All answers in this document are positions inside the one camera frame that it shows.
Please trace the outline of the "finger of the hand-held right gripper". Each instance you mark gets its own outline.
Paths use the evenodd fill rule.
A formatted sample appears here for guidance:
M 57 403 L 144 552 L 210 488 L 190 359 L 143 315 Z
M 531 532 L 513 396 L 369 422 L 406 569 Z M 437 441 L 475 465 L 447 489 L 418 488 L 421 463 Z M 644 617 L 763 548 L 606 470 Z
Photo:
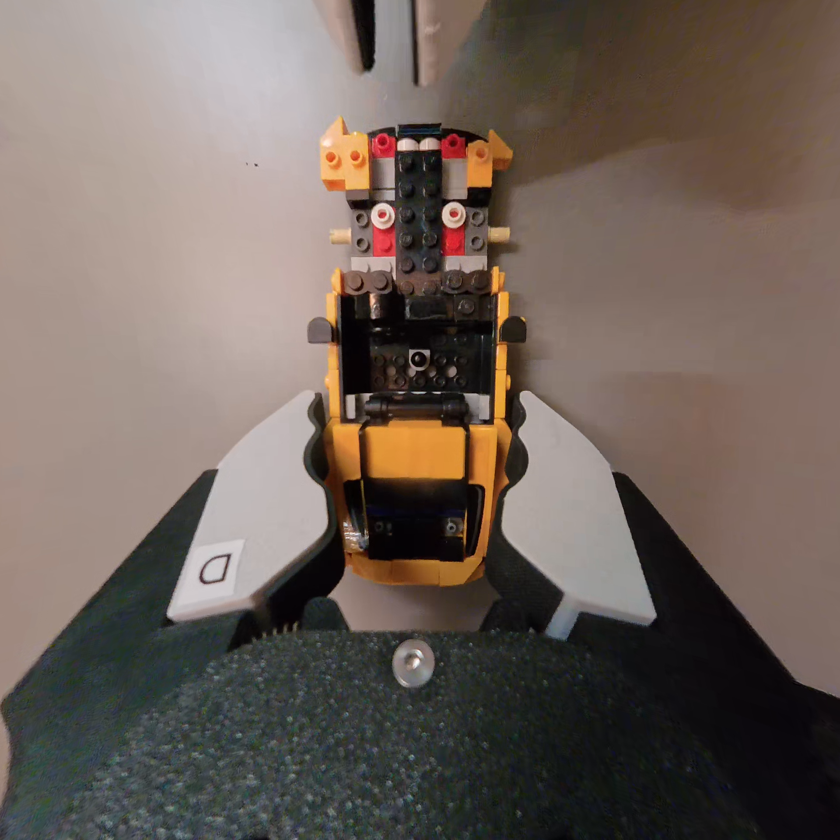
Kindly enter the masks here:
M 413 78 L 427 88 L 452 66 L 487 1 L 412 1 Z
M 316 1 L 315 7 L 352 72 L 370 71 L 375 63 L 375 2 Z

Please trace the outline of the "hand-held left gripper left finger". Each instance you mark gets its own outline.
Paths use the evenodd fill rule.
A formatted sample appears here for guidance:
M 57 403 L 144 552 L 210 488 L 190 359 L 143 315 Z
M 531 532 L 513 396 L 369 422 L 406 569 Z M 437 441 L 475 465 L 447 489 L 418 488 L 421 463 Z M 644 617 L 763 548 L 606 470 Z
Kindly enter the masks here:
M 322 395 L 301 392 L 221 460 L 166 611 L 171 622 L 246 613 L 262 631 L 290 629 L 340 582 L 325 417 Z

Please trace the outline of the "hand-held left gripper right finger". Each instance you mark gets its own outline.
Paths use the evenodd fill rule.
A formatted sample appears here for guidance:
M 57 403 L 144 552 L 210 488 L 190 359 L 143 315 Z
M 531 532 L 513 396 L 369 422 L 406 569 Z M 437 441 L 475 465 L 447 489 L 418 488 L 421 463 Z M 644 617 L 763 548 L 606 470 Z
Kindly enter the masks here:
M 648 627 L 657 613 L 613 471 L 532 392 L 511 401 L 512 438 L 489 539 L 489 582 L 538 633 L 583 615 Z

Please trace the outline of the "yellow toy brick car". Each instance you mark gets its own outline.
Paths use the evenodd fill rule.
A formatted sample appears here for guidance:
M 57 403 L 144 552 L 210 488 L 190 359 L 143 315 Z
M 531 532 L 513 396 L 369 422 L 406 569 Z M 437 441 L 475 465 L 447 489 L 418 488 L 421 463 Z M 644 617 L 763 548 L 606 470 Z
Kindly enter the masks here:
M 490 252 L 510 228 L 490 222 L 494 176 L 512 163 L 496 133 L 439 122 L 351 131 L 336 118 L 319 142 L 322 183 L 343 194 L 349 250 L 324 317 L 329 487 L 347 567 L 389 585 L 458 586 L 485 573 L 508 483 L 505 275 Z

